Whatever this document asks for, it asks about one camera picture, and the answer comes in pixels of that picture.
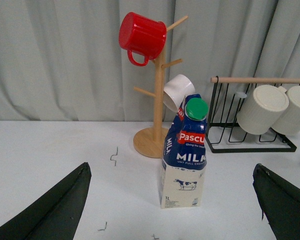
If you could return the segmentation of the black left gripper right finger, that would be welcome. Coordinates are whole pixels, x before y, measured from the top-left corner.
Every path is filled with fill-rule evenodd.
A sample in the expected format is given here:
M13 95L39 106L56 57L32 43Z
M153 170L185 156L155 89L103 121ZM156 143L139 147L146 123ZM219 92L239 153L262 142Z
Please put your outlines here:
M253 187L277 240L300 240L300 188L258 163Z

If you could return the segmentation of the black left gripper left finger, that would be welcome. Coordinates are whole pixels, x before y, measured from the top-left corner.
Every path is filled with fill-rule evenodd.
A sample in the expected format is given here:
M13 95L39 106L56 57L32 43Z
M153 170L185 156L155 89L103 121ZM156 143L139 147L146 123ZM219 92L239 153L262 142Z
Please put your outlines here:
M72 240L92 173L82 163L30 206L0 227L0 240Z

